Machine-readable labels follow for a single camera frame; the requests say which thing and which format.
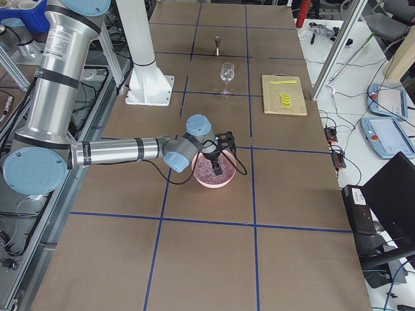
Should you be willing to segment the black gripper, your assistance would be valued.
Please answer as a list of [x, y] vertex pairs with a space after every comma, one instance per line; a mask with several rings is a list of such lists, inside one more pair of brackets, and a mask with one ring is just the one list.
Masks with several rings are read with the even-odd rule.
[[216, 142], [207, 142], [205, 147], [203, 147], [203, 156], [211, 161], [212, 169], [216, 176], [223, 174], [219, 161], [219, 155], [222, 150], [221, 145]]

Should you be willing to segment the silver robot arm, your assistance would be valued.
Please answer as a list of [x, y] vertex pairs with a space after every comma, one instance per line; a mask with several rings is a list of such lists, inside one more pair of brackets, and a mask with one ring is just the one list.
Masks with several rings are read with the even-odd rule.
[[209, 120], [188, 118], [185, 133], [173, 139], [118, 139], [74, 141], [68, 128], [90, 43], [104, 28], [109, 1], [49, 1], [45, 9], [50, 29], [28, 119], [16, 130], [3, 163], [3, 177], [14, 191], [41, 195], [58, 188], [68, 170], [79, 166], [130, 163], [161, 158], [182, 172], [198, 154], [221, 174], [222, 146]]

